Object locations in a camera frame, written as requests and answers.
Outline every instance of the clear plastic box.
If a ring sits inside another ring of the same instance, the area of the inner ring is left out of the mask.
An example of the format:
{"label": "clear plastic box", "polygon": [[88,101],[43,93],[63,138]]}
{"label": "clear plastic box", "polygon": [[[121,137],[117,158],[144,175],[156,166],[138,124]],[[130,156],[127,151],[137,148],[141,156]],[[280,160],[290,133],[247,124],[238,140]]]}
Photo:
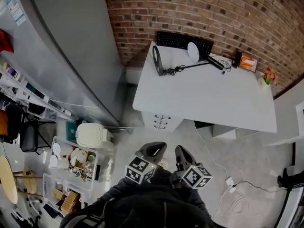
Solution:
{"label": "clear plastic box", "polygon": [[58,186],[63,185],[64,187],[67,187],[69,190],[75,191],[80,194],[81,197],[81,208],[83,209],[85,207],[85,203],[89,202],[89,193],[86,190],[80,189],[73,184],[69,183],[68,181],[50,176],[47,174],[43,174],[43,200],[44,204],[50,205],[53,209],[60,212],[63,216],[65,216],[64,213],[62,213],[61,210],[59,210],[59,206],[56,205],[59,200],[54,197],[53,190],[58,188]]}
{"label": "clear plastic box", "polygon": [[54,143],[58,143],[61,148],[66,148],[67,146],[75,146],[77,148],[80,148],[84,151],[87,152],[92,152],[95,154],[95,162],[94,162],[94,168],[93,168],[93,176],[92,179],[86,179],[85,181],[81,178],[81,177],[77,177],[74,173],[69,173],[68,170],[66,169],[57,169],[57,168],[49,168],[49,171],[51,173],[52,176],[58,177],[58,178],[62,178],[65,181],[67,181],[68,183],[71,183],[72,185],[80,188],[80,189],[85,189],[88,191],[91,191],[93,189],[93,182],[94,182],[94,178],[95,178],[95,173],[96,173],[96,165],[98,162],[98,153],[94,150],[85,148],[85,147],[80,147],[78,144],[76,143],[72,143],[70,141],[67,140],[63,140],[58,138],[57,136],[54,137],[53,139],[53,143],[52,143],[52,152],[51,154],[53,154],[53,145]]}

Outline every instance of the drawer handle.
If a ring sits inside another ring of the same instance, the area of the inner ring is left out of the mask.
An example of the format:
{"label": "drawer handle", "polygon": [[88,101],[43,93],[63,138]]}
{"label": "drawer handle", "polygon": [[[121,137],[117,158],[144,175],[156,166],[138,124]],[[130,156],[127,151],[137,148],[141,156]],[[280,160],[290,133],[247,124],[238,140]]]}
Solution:
{"label": "drawer handle", "polygon": [[169,120],[171,117],[168,116],[168,118],[164,118],[163,115],[161,117],[158,117],[157,115],[154,115],[156,118],[162,119],[162,120]]}
{"label": "drawer handle", "polygon": [[160,123],[158,123],[157,121],[154,121],[156,124],[160,124],[160,125],[167,125],[168,123],[162,123],[162,122],[160,122]]}
{"label": "drawer handle", "polygon": [[166,127],[161,127],[160,125],[157,127],[157,126],[154,126],[155,128],[157,129],[165,129]]}

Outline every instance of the storage bin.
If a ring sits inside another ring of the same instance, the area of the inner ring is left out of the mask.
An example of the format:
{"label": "storage bin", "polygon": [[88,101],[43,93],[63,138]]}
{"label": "storage bin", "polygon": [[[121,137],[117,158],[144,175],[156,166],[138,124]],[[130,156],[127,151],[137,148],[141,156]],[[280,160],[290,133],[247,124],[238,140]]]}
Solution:
{"label": "storage bin", "polygon": [[75,122],[66,122],[66,140],[76,143],[77,124]]}
{"label": "storage bin", "polygon": [[114,136],[101,124],[82,123],[77,127],[76,140],[85,148],[109,148],[113,147]]}
{"label": "storage bin", "polygon": [[94,162],[94,166],[93,166],[92,179],[86,179],[84,181],[80,176],[77,177],[74,173],[69,173],[68,170],[66,170],[66,169],[49,168],[49,171],[50,171],[52,176],[62,178],[62,179],[66,180],[67,182],[71,183],[72,185],[74,185],[74,186],[76,186],[80,189],[85,189],[87,191],[91,191],[93,189],[93,182],[94,182],[95,173],[96,173],[96,164],[98,162],[99,154],[94,150],[91,150],[91,149],[88,149],[88,148],[85,148],[85,147],[81,147],[76,143],[72,143],[70,141],[63,140],[63,139],[60,139],[57,136],[55,136],[54,139],[53,139],[53,143],[52,143],[51,155],[54,154],[54,152],[53,152],[54,143],[58,143],[62,149],[68,148],[70,146],[75,146],[75,147],[80,148],[80,149],[82,149],[86,152],[91,152],[91,153],[95,154],[95,162]]}
{"label": "storage bin", "polygon": [[58,199],[54,197],[53,190],[58,188],[60,185],[67,187],[68,189],[75,191],[80,194],[81,197],[81,208],[85,207],[85,203],[89,203],[90,193],[86,190],[78,188],[71,184],[70,182],[66,181],[65,179],[58,178],[55,176],[43,174],[43,200],[44,204],[49,204],[53,209],[60,212],[63,216],[65,214],[59,210],[59,206],[57,203],[59,202]]}

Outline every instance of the person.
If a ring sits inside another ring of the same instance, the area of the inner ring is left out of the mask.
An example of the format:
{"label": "person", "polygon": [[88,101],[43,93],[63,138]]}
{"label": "person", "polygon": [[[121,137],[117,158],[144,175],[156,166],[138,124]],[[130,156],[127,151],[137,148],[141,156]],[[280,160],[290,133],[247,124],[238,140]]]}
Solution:
{"label": "person", "polygon": [[172,189],[158,167],[149,182],[123,178],[95,203],[66,215],[60,228],[224,228],[214,223],[198,191]]}
{"label": "person", "polygon": [[287,169],[284,168],[283,176],[277,177],[277,183],[280,188],[284,187],[287,190],[304,186],[304,171],[293,176],[288,176]]}

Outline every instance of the plug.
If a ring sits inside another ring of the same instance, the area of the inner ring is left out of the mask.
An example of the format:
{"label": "plug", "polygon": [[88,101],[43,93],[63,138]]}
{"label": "plug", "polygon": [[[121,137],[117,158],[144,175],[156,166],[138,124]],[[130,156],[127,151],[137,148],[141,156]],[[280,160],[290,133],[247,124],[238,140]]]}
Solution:
{"label": "plug", "polygon": [[234,182],[233,182],[233,180],[232,180],[232,177],[229,177],[229,178],[226,180],[226,183],[227,183],[227,186],[228,186],[228,188],[229,188],[230,193],[233,193],[233,192],[236,190],[236,188],[235,188],[235,186],[234,186]]}

